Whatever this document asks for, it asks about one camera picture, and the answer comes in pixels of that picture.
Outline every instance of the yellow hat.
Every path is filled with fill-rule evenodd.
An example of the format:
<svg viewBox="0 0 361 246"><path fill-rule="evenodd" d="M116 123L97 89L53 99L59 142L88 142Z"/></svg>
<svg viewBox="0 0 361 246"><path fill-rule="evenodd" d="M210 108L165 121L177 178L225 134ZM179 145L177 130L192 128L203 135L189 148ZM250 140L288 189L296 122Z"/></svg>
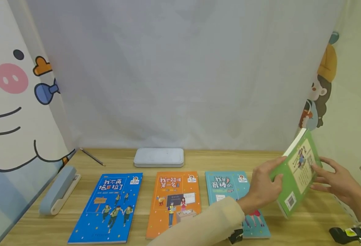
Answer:
<svg viewBox="0 0 361 246"><path fill-rule="evenodd" d="M332 44L328 44L322 57L317 74L324 77L328 82L332 82L336 76L337 57Z"/></svg>

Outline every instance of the orange book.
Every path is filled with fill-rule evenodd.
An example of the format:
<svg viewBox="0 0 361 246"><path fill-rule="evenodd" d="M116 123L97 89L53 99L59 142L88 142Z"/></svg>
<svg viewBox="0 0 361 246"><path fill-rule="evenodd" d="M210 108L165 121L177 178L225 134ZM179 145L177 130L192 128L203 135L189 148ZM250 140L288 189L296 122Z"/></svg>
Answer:
<svg viewBox="0 0 361 246"><path fill-rule="evenodd" d="M147 239L201 213L197 172L158 172L150 206Z"/></svg>

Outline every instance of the pig nose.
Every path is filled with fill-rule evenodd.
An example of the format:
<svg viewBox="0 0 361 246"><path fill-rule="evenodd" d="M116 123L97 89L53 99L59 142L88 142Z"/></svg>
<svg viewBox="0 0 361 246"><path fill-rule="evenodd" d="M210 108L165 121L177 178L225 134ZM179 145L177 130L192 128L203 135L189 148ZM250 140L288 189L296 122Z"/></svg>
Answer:
<svg viewBox="0 0 361 246"><path fill-rule="evenodd" d="M28 88L28 76L22 70L12 63L3 63L0 65L0 88L11 94L23 93Z"/></svg>

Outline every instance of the green book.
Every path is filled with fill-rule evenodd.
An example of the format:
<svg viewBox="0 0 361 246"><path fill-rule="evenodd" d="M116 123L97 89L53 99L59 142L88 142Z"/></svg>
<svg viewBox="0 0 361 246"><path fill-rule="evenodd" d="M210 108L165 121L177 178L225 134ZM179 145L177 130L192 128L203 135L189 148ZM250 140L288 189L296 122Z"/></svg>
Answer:
<svg viewBox="0 0 361 246"><path fill-rule="evenodd" d="M316 178L312 164L322 167L312 134L302 128L290 147L284 152L286 160L271 173L271 179L283 176L283 188L277 200L284 217L289 218L309 191Z"/></svg>

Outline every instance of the white box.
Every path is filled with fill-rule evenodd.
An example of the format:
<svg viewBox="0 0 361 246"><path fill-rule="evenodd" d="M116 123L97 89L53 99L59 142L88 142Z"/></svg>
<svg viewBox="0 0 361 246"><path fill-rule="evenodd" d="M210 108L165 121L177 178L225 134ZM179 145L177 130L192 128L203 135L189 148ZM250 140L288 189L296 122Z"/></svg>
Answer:
<svg viewBox="0 0 361 246"><path fill-rule="evenodd" d="M181 167L183 149L180 148L140 148L134 157L136 167Z"/></svg>

